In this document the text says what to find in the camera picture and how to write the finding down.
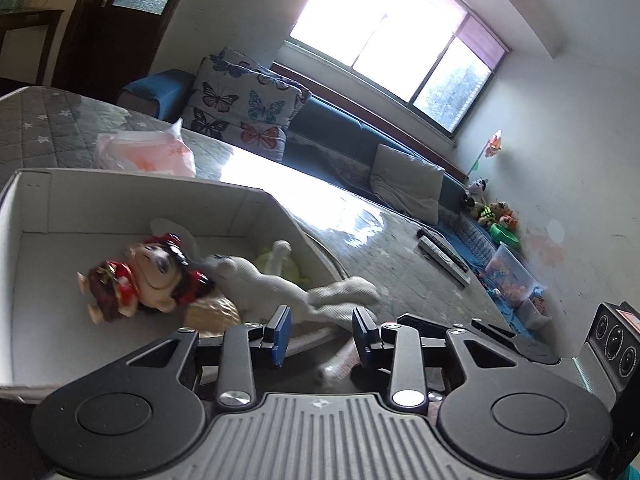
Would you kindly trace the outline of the orange bumpy animal toy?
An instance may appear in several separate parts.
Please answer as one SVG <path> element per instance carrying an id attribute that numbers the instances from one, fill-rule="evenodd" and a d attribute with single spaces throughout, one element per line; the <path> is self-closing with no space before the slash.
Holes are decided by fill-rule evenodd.
<path id="1" fill-rule="evenodd" d="M 219 337 L 231 326 L 242 323 L 238 309 L 224 295 L 200 298 L 184 310 L 182 325 L 193 328 L 201 338 Z"/>

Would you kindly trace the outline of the white plush rabbit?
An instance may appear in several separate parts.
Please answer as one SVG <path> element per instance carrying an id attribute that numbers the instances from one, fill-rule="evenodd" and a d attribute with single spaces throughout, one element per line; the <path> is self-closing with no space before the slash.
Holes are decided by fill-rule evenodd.
<path id="1" fill-rule="evenodd" d="M 263 274 L 242 257 L 193 257 L 191 264 L 214 282 L 214 290 L 205 297 L 224 295 L 238 309 L 241 324 L 267 321 L 277 307 L 287 306 L 294 325 L 320 323 L 351 330 L 354 307 L 368 308 L 381 301 L 376 287 L 360 276 L 306 290 L 280 276 Z"/>

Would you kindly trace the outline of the green round toy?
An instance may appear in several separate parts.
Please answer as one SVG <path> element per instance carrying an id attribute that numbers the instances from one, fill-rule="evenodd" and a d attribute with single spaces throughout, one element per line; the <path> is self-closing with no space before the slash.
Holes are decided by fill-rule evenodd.
<path id="1" fill-rule="evenodd" d="M 254 260 L 254 265 L 263 274 L 277 275 L 296 285 L 306 287 L 308 278 L 300 274 L 299 267 L 291 258 L 292 248 L 286 240 L 277 240 L 270 250 L 264 249 Z"/>

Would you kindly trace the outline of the red dressed doll figure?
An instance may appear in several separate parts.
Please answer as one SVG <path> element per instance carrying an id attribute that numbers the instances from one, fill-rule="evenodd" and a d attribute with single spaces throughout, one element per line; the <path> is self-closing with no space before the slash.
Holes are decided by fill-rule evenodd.
<path id="1" fill-rule="evenodd" d="M 214 282 L 190 265 L 175 233 L 153 236 L 125 249 L 122 261 L 104 260 L 77 275 L 83 295 L 91 296 L 93 323 L 132 318 L 139 309 L 169 313 L 209 295 Z"/>

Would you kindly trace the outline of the grey remote control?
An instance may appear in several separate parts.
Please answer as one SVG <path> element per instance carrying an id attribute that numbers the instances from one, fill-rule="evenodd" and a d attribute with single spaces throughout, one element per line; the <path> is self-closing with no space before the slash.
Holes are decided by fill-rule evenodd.
<path id="1" fill-rule="evenodd" d="M 469 267 L 456 252 L 454 252 L 437 233 L 420 229 L 416 232 L 418 247 L 445 271 L 448 272 L 461 286 L 471 284 Z"/>

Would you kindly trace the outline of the clear plastic toy bin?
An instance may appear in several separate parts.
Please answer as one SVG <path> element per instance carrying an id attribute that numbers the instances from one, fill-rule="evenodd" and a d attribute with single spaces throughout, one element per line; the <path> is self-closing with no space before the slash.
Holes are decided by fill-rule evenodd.
<path id="1" fill-rule="evenodd" d="M 485 266 L 485 275 L 500 290 L 506 303 L 518 309 L 534 292 L 544 292 L 546 286 L 538 281 L 521 263 L 518 252 L 501 243 Z"/>

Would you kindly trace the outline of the green toy basin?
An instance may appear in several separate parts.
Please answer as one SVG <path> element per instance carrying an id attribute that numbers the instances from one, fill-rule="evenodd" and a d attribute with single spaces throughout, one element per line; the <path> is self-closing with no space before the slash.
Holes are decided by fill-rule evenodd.
<path id="1" fill-rule="evenodd" d="M 505 244 L 513 249 L 520 247 L 520 239 L 502 224 L 496 222 L 489 228 L 489 236 L 496 244 Z"/>

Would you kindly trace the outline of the white cushion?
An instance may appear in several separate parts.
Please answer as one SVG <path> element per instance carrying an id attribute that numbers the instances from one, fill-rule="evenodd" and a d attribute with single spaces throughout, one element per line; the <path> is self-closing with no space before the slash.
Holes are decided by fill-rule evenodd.
<path id="1" fill-rule="evenodd" d="M 380 144 L 370 171 L 370 188 L 402 214 L 434 226 L 445 169 Z"/>

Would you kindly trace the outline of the pile of plush toys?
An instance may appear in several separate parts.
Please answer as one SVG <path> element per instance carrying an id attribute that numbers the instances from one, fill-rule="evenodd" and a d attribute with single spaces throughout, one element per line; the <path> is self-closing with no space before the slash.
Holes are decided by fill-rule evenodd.
<path id="1" fill-rule="evenodd" d="M 463 196 L 462 205 L 466 212 L 485 230 L 494 224 L 503 226 L 514 232 L 518 226 L 513 211 L 506 202 L 491 202 L 485 198 L 487 179 L 477 179 L 468 185 Z"/>

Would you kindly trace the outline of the pink white plastic bag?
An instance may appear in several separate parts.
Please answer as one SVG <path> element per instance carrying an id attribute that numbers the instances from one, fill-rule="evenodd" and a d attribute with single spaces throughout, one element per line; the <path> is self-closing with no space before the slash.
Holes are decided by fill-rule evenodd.
<path id="1" fill-rule="evenodd" d="M 100 134 L 96 139 L 94 166 L 104 170 L 194 178 L 194 154 L 183 142 L 181 128 L 182 119 L 178 119 L 165 130 Z"/>

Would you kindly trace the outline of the blue sofa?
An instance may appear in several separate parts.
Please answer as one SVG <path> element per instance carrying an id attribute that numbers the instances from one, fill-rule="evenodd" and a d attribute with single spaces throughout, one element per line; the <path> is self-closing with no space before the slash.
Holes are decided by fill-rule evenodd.
<path id="1" fill-rule="evenodd" d="M 117 103 L 164 122 L 182 119 L 196 74 L 165 70 L 130 82 Z M 293 118 L 281 164 L 389 207 L 370 188 L 369 178 L 378 146 L 412 156 L 416 153 L 372 125 L 310 92 L 307 103 Z"/>

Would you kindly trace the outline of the orange pinwheel toy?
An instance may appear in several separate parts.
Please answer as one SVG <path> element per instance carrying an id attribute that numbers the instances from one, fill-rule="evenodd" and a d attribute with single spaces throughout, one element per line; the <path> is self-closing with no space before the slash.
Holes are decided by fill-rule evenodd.
<path id="1" fill-rule="evenodd" d="M 468 173 L 469 176 L 472 172 L 476 171 L 480 166 L 480 160 L 482 158 L 491 158 L 497 155 L 502 149 L 502 130 L 498 129 L 485 143 L 483 148 L 480 150 L 480 154 L 477 155 L 477 158 L 472 163 L 472 166 Z"/>

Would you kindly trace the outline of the grey cardboard box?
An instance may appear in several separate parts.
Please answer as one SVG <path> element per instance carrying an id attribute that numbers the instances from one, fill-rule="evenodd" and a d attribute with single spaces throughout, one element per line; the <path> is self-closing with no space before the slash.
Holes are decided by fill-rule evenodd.
<path id="1" fill-rule="evenodd" d="M 306 288 L 343 272 L 268 193 L 103 170 L 20 169 L 1 192 L 1 394 L 37 403 L 198 321 L 185 258 L 278 240 Z"/>

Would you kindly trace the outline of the butterfly print pillow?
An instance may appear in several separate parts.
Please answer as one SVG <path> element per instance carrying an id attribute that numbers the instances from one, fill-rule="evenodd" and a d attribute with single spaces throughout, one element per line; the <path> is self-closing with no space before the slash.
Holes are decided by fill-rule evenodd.
<path id="1" fill-rule="evenodd" d="M 202 59 L 182 124 L 280 162 L 288 128 L 309 98 L 310 91 L 296 81 L 225 48 Z"/>

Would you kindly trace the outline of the window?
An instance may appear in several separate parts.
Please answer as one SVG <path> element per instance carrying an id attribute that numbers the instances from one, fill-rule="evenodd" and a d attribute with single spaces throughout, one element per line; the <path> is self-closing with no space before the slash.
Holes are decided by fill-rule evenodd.
<path id="1" fill-rule="evenodd" d="M 462 0 L 307 0 L 288 44 L 448 139 L 509 52 Z"/>

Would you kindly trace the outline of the dark wooden door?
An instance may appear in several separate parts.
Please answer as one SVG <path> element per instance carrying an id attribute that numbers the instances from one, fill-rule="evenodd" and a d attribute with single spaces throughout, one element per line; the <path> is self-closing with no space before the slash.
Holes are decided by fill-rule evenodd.
<path id="1" fill-rule="evenodd" d="M 51 84 L 115 102 L 120 90 L 149 73 L 180 0 L 77 0 Z"/>

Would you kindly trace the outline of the dark wooden cabinet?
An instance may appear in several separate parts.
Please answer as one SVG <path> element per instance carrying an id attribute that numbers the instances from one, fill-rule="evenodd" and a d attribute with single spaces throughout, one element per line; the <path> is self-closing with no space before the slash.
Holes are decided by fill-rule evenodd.
<path id="1" fill-rule="evenodd" d="M 46 76 L 53 40 L 62 14 L 62 9 L 49 8 L 6 8 L 1 10 L 1 49 L 4 49 L 8 32 L 33 27 L 46 29 L 35 76 L 37 86 L 43 83 L 44 76 Z"/>

